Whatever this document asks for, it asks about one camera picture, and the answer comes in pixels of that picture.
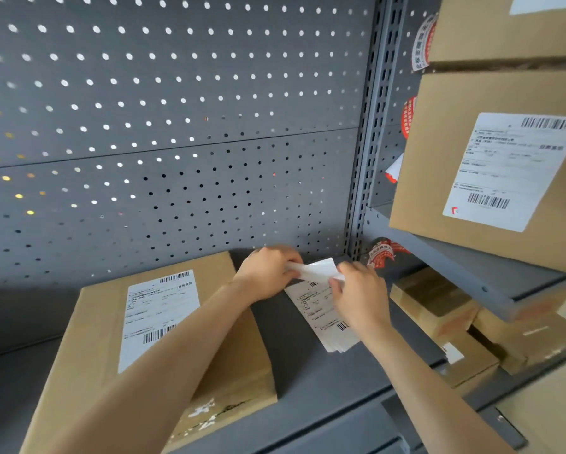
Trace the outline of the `tilted cardboard box with label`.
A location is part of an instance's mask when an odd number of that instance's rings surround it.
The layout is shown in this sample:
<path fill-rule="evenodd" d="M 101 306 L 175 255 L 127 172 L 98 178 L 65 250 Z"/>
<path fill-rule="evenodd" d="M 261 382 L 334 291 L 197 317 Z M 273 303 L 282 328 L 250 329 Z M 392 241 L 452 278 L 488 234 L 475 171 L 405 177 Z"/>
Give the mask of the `tilted cardboard box with label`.
<path fill-rule="evenodd" d="M 479 113 L 566 116 L 566 69 L 425 76 L 391 227 L 566 273 L 566 158 L 523 232 L 443 216 Z"/>

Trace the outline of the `small taped cardboard box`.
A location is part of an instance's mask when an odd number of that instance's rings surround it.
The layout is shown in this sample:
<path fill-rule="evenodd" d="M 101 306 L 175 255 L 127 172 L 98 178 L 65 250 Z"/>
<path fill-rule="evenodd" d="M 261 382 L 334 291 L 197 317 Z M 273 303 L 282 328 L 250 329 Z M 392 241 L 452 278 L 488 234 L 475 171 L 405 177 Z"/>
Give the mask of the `small taped cardboard box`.
<path fill-rule="evenodd" d="M 431 267 L 395 282 L 390 298 L 435 341 L 467 332 L 479 310 L 468 293 Z"/>

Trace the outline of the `person's right hand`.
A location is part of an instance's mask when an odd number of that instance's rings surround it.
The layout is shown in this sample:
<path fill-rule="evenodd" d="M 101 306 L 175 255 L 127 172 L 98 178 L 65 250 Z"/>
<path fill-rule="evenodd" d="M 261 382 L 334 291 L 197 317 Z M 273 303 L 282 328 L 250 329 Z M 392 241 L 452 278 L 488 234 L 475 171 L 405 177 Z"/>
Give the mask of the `person's right hand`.
<path fill-rule="evenodd" d="M 345 276 L 342 300 L 333 302 L 341 318 L 365 343 L 389 331 L 392 322 L 385 280 L 359 262 L 343 261 L 337 268 Z"/>

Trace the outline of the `narrow grey perforated panel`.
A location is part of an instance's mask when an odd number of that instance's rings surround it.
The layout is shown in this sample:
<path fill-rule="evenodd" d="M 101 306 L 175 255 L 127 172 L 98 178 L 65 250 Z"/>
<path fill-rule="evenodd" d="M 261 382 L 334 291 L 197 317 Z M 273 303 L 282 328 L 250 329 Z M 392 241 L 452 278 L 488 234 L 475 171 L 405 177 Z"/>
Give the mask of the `narrow grey perforated panel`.
<path fill-rule="evenodd" d="M 421 77 L 426 72 L 426 69 L 413 70 L 413 47 L 423 22 L 437 17 L 440 6 L 441 0 L 388 0 L 386 3 L 371 117 L 374 137 L 368 176 L 371 207 L 394 201 L 397 185 L 385 172 L 405 151 L 403 108 L 410 98 L 417 96 Z"/>

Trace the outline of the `stack of white shipping labels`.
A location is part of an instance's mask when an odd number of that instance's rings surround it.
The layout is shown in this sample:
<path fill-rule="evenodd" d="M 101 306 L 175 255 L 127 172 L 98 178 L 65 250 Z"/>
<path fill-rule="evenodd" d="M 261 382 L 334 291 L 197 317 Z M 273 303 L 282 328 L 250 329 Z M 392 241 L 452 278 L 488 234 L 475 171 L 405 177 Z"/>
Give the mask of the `stack of white shipping labels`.
<path fill-rule="evenodd" d="M 329 353 L 344 353 L 360 342 L 338 315 L 327 283 L 302 281 L 285 288 L 298 311 Z"/>

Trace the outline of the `person's left hand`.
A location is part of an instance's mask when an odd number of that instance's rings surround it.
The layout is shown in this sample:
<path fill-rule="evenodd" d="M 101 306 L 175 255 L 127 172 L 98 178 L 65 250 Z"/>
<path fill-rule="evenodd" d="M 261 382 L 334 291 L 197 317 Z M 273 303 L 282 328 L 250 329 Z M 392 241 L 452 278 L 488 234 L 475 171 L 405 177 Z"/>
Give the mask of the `person's left hand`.
<path fill-rule="evenodd" d="M 283 280 L 278 267 L 278 248 L 285 245 L 256 249 L 244 259 L 233 278 L 241 298 L 248 304 L 268 299 L 282 291 L 291 281 Z"/>

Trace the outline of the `shipping label on flat box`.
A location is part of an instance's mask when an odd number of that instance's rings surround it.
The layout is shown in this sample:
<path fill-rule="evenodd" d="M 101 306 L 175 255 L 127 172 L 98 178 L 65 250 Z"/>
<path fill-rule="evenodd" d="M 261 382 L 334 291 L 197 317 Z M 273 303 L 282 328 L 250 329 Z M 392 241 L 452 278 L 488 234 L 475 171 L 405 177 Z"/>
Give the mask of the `shipping label on flat box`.
<path fill-rule="evenodd" d="M 118 373 L 200 306 L 192 269 L 128 287 Z"/>

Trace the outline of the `person's left forearm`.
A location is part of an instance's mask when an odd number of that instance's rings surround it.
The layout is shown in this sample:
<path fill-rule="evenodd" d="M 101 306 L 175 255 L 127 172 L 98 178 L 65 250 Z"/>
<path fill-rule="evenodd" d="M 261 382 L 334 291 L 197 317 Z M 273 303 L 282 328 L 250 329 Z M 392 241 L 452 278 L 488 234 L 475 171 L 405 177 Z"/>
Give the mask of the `person's left forearm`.
<path fill-rule="evenodd" d="M 256 300 L 246 277 L 221 287 L 121 373 L 47 454 L 160 454 L 226 335 Z"/>

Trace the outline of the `cardboard box with white sticker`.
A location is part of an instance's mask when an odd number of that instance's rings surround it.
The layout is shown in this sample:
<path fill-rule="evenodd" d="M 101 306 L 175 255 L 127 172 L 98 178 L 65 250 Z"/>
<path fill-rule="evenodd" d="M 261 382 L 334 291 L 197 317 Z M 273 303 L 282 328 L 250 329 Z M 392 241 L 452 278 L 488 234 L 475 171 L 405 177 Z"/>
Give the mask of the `cardboard box with white sticker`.
<path fill-rule="evenodd" d="M 442 0 L 430 64 L 440 69 L 566 63 L 566 9 L 510 15 L 513 0 Z"/>

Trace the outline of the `white peeled label sheet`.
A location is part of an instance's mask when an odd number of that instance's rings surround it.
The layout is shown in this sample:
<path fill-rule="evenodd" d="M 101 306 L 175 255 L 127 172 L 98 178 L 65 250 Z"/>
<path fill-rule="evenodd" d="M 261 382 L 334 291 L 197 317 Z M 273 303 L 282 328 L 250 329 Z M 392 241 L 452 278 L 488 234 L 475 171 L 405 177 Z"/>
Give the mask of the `white peeled label sheet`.
<path fill-rule="evenodd" d="M 299 264 L 292 261 L 287 262 L 288 271 L 296 271 L 298 280 L 315 283 L 328 284 L 330 279 L 345 281 L 345 276 L 338 271 L 333 258 L 315 261 L 309 265 Z"/>

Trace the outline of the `large flat cardboard box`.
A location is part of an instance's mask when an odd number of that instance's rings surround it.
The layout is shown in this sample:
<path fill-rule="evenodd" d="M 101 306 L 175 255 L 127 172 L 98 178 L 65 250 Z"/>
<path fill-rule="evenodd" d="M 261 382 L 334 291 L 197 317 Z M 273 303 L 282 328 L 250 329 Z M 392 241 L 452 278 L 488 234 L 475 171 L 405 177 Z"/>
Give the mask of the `large flat cardboard box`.
<path fill-rule="evenodd" d="M 235 274 L 225 251 L 82 288 L 20 454 L 47 454 L 55 435 L 118 377 L 128 287 L 188 269 L 194 272 L 200 305 Z M 275 404 L 275 387 L 255 317 L 245 311 L 212 360 L 162 454 Z"/>

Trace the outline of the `white sticker on cardboard box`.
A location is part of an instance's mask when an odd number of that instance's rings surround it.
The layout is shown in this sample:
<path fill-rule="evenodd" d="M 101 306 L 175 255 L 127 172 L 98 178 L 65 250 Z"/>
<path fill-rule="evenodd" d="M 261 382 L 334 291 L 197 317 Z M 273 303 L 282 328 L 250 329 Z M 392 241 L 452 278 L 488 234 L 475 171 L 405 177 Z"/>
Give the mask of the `white sticker on cardboard box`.
<path fill-rule="evenodd" d="M 560 9 L 566 9 L 566 0 L 513 0 L 509 14 L 532 14 Z"/>

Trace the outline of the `small cardboard box white label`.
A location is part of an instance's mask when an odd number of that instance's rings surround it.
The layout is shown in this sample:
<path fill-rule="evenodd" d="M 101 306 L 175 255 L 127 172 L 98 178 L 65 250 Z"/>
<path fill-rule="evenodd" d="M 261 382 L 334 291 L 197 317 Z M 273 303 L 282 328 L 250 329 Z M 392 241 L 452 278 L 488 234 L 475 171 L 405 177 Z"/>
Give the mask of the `small cardboard box white label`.
<path fill-rule="evenodd" d="M 447 364 L 440 374 L 444 381 L 461 396 L 468 395 L 493 376 L 499 359 L 467 331 L 435 343 L 445 353 Z"/>

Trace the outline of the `grey slotted shelf upright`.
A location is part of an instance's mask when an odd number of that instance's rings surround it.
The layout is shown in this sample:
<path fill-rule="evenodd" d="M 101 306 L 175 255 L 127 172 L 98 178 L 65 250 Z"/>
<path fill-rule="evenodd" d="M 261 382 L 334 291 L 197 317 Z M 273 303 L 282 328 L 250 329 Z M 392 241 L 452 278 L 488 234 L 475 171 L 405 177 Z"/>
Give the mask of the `grey slotted shelf upright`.
<path fill-rule="evenodd" d="M 353 261 L 360 260 L 363 254 L 363 225 L 367 221 L 379 137 L 388 106 L 388 87 L 407 5 L 408 0 L 376 0 L 373 14 L 344 231 L 345 254 Z"/>

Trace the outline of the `round red white sticker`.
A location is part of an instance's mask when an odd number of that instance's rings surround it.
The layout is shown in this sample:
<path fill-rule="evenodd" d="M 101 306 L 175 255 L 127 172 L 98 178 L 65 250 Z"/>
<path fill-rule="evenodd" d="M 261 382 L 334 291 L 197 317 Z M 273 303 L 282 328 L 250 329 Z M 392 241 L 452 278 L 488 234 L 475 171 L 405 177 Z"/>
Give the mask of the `round red white sticker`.
<path fill-rule="evenodd" d="M 380 236 L 372 242 L 366 265 L 373 269 L 384 269 L 388 261 L 392 265 L 398 259 L 404 259 L 404 255 L 411 255 L 411 252 L 398 242 Z"/>
<path fill-rule="evenodd" d="M 408 98 L 401 111 L 400 115 L 400 130 L 403 137 L 407 140 L 411 128 L 411 123 L 415 113 L 415 106 L 417 103 L 417 96 Z"/>
<path fill-rule="evenodd" d="M 417 30 L 411 49 L 411 70 L 421 72 L 430 65 L 430 49 L 434 37 L 438 13 L 426 16 Z"/>

